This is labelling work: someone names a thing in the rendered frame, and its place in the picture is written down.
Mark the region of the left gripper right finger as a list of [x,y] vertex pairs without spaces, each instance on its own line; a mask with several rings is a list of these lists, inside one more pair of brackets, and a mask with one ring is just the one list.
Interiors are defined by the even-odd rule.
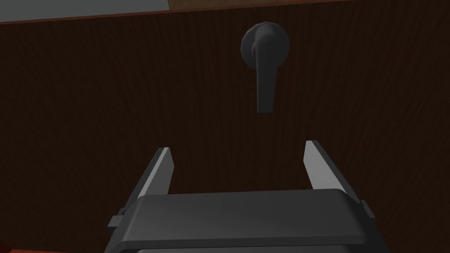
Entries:
[[361,200],[317,140],[306,141],[303,163],[313,189],[339,189],[360,203]]

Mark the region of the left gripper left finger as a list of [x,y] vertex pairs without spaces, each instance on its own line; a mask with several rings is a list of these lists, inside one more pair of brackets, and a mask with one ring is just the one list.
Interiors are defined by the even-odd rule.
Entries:
[[173,171],[174,162],[170,148],[158,148],[132,191],[125,210],[128,210],[139,197],[144,195],[168,194]]

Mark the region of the dark brown wooden door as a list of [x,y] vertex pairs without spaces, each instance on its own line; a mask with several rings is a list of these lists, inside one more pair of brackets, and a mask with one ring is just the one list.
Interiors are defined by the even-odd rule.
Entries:
[[[273,111],[240,45],[280,25]],[[103,253],[155,151],[171,194],[310,187],[318,140],[393,253],[450,253],[450,0],[0,25],[0,240]]]

